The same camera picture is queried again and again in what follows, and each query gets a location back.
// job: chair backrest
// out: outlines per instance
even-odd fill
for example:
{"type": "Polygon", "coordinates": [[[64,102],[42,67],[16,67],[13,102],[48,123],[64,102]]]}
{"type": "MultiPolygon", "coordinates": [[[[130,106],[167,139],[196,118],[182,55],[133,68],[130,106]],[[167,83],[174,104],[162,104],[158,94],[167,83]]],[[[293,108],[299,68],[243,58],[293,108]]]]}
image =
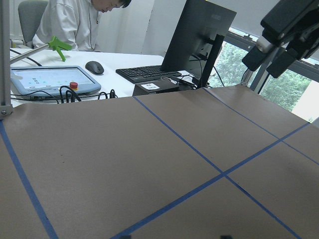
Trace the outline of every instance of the chair backrest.
{"type": "Polygon", "coordinates": [[[48,1],[44,0],[26,0],[18,6],[21,30],[27,46],[32,45],[32,39],[39,28],[47,4],[48,1]]]}

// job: white hoodie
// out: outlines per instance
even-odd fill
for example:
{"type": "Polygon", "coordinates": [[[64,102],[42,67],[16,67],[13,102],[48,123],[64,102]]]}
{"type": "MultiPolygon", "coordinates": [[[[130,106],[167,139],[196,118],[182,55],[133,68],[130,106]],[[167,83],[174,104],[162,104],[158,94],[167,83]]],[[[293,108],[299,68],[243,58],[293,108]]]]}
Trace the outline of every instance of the white hoodie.
{"type": "Polygon", "coordinates": [[[39,47],[57,36],[72,50],[94,51],[101,14],[91,0],[49,0],[33,45],[39,47]]]}

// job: black monitor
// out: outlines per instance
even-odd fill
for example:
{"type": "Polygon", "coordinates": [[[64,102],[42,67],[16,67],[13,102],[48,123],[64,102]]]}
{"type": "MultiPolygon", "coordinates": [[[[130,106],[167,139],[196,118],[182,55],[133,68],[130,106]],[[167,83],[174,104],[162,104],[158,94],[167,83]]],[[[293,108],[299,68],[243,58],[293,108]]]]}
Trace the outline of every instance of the black monitor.
{"type": "Polygon", "coordinates": [[[206,86],[236,12],[206,0],[187,0],[161,65],[161,71],[185,70],[206,86]]]}

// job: computer mouse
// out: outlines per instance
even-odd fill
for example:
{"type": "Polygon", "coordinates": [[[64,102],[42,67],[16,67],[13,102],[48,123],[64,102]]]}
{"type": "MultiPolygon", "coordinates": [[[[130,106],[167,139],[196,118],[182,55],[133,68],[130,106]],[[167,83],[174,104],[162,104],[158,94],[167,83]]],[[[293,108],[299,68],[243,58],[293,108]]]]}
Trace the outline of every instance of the computer mouse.
{"type": "Polygon", "coordinates": [[[102,65],[97,61],[89,61],[85,64],[85,69],[89,70],[94,75],[102,75],[104,72],[102,65]]]}

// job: light blue tablet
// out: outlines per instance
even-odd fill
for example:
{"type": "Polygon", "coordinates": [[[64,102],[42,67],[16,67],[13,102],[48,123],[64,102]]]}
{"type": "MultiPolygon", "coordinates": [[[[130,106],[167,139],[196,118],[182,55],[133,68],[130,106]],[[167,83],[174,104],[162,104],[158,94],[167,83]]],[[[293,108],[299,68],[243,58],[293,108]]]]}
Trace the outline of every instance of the light blue tablet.
{"type": "MultiPolygon", "coordinates": [[[[45,91],[52,96],[60,96],[61,86],[70,86],[76,82],[78,88],[75,92],[78,95],[91,95],[101,89],[101,85],[94,80],[80,66],[37,66],[37,67],[11,67],[12,73],[17,77],[11,77],[11,81],[21,95],[27,98],[34,97],[45,99],[49,97],[45,91]]],[[[68,89],[62,88],[64,94],[68,89]]]]}

